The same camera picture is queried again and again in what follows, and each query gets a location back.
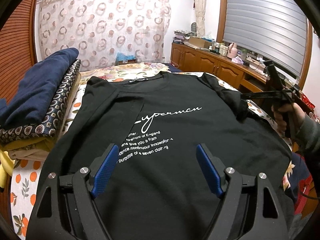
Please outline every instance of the metal screw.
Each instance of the metal screw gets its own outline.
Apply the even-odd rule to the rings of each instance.
[[[87,167],[83,167],[80,169],[80,173],[83,173],[83,174],[87,173],[88,171],[89,169]]]
[[[259,173],[259,177],[260,177],[261,179],[266,179],[266,178],[267,178],[267,175],[266,175],[265,173],[261,172],[261,173]]]
[[[226,168],[226,171],[227,171],[227,173],[229,173],[229,174],[235,173],[235,169],[234,169],[234,168],[231,168],[231,167]]]
[[[48,178],[49,179],[54,179],[56,177],[56,174],[54,172],[51,172],[49,175],[48,175]]]

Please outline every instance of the curtain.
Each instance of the curtain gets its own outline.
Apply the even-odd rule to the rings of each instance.
[[[204,14],[205,14],[206,1],[207,0],[195,0],[197,37],[198,38],[205,36]]]
[[[170,15],[169,0],[41,0],[41,57],[77,48],[80,71],[112,66],[118,52],[163,62]]]

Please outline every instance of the gray roller blind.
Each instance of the gray roller blind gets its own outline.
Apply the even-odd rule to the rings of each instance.
[[[299,76],[306,24],[293,0],[228,0],[223,40],[260,53]]]

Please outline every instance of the floral blanket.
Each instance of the floral blanket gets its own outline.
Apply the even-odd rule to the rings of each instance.
[[[161,63],[151,63],[151,64],[129,64],[115,66],[110,68],[96,69],[87,72],[81,72],[82,78],[80,88],[75,96],[73,105],[68,113],[67,120],[63,127],[63,134],[66,133],[71,126],[76,114],[81,108],[82,97],[84,96],[84,91],[86,82],[92,76],[99,76],[100,78],[106,79],[109,82],[117,82],[125,79],[137,79],[142,77],[151,77],[159,73],[159,71],[168,71],[168,67]],[[177,74],[183,75],[197,75],[201,76],[203,72],[182,72]],[[219,85],[236,90],[223,80],[219,79]],[[277,124],[272,118],[267,115],[262,109],[260,109],[254,102],[248,101],[249,108],[255,112],[257,115],[266,119],[271,127],[277,130]],[[291,140],[285,138],[283,134],[279,134],[281,138],[287,143],[287,145],[292,149]],[[21,239],[25,239],[26,231],[28,228],[28,220],[31,215],[33,205],[36,201],[36,190],[38,184],[38,178],[41,172],[43,162],[37,161],[27,161],[21,160],[19,165],[13,169],[12,182],[11,182],[11,214],[12,221],[14,225],[15,232],[19,235]],[[292,174],[292,168],[294,165],[290,163],[288,170],[284,176],[284,189],[290,187],[288,177]]]

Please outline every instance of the t-shirt sleeve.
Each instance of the t-shirt sleeve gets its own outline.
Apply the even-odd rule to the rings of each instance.
[[[241,99],[239,91],[230,90],[219,85],[217,78],[207,73],[199,77],[199,80],[217,92],[218,96],[230,107],[237,120],[241,120],[247,116],[248,104],[247,101]]]

